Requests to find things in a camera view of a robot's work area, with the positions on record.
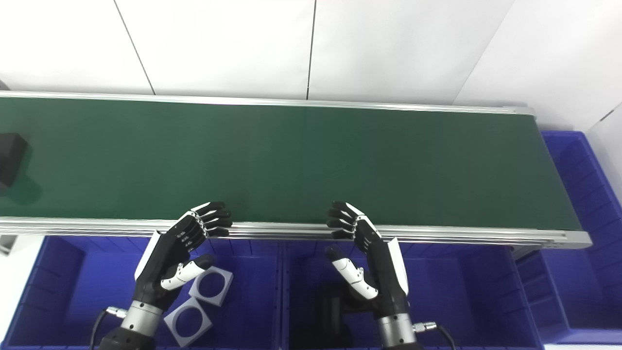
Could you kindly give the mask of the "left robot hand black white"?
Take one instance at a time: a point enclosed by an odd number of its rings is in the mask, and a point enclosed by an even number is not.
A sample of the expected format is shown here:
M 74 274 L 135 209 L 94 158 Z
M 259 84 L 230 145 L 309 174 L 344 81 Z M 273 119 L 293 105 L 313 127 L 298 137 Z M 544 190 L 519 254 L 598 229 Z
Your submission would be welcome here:
M 184 284 L 214 265 L 213 255 L 192 258 L 191 253 L 209 238 L 229 235 L 231 213 L 225 207 L 224 202 L 206 202 L 185 212 L 167 232 L 153 233 L 134 273 L 133 304 L 166 312 Z

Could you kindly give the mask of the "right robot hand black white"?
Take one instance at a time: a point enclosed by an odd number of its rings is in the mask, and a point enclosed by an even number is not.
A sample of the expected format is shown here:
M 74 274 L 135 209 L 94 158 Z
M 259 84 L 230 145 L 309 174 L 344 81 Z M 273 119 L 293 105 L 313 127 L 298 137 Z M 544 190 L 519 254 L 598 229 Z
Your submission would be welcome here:
M 385 241 L 375 224 L 348 202 L 334 201 L 327 227 L 336 240 L 349 240 L 367 258 L 368 272 L 357 267 L 337 245 L 325 250 L 334 268 L 356 296 L 369 303 L 375 319 L 398 319 L 409 310 L 407 273 L 397 239 Z

